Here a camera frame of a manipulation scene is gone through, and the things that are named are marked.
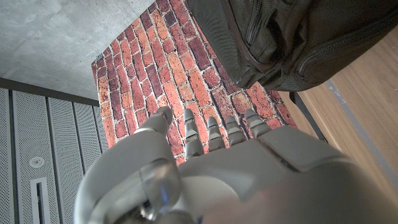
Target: wooden panel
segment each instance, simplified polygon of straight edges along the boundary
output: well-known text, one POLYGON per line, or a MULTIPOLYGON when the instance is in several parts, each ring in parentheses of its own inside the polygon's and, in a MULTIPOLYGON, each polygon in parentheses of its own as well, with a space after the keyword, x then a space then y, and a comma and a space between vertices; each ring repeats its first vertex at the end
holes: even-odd
POLYGON ((300 96, 329 143, 365 169, 377 186, 398 204, 397 190, 393 188, 326 84, 300 92, 300 96))
POLYGON ((279 95, 282 98, 282 101, 284 102, 290 115, 293 117, 297 128, 315 138, 318 138, 317 134, 315 134, 315 131, 312 129, 311 124, 305 118, 304 114, 301 113, 300 109, 290 100, 289 92, 279 91, 279 95))
POLYGON ((332 81, 398 174, 398 27, 332 81))

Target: brick pattern backdrop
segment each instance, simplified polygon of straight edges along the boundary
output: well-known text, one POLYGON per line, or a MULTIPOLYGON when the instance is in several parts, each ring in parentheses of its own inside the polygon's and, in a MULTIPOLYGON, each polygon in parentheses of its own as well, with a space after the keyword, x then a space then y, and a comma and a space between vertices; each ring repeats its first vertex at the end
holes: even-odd
POLYGON ((209 116, 218 120, 225 141, 229 114, 251 135, 243 119, 247 108, 272 128, 295 127, 278 92, 258 83, 248 90, 233 84, 184 0, 157 0, 91 66, 109 147, 161 106, 174 113, 167 138, 178 164, 184 161, 184 108, 194 112, 205 150, 209 116))

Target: concrete wall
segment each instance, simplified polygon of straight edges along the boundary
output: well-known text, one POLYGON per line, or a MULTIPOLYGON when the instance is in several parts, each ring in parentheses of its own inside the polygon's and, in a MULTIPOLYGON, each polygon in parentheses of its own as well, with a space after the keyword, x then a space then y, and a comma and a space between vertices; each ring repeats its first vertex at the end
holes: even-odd
POLYGON ((0 77, 97 100, 91 62, 154 0, 0 2, 0 77))

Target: perforated metal panel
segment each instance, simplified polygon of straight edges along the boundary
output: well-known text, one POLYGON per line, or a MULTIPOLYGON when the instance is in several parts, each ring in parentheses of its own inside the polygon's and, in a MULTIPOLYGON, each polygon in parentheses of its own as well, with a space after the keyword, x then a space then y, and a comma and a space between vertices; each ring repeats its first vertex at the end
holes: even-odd
POLYGON ((72 102, 49 98, 49 111, 62 221, 73 223, 75 198, 83 178, 83 167, 72 102))
POLYGON ((83 165, 87 171, 101 155, 98 134, 94 121, 93 108, 89 105, 74 103, 83 165))
POLYGON ((51 223, 59 223, 47 107, 43 96, 12 92, 16 141, 16 168, 20 223, 33 223, 30 180, 47 178, 51 223), (30 166, 33 157, 44 165, 30 166))
POLYGON ((8 90, 0 88, 0 223, 14 223, 8 90))
POLYGON ((93 106, 95 121, 97 122, 97 131, 99 136, 99 144, 101 146, 102 152, 108 150, 108 141, 106 140, 104 125, 102 123, 101 109, 98 106, 93 106))

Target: black backpack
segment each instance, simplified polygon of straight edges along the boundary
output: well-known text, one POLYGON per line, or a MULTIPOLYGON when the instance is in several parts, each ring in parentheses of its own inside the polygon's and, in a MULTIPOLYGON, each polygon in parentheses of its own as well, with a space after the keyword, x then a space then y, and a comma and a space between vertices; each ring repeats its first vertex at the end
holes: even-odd
POLYGON ((398 0, 187 0, 200 29, 241 88, 317 86, 382 39, 398 0))

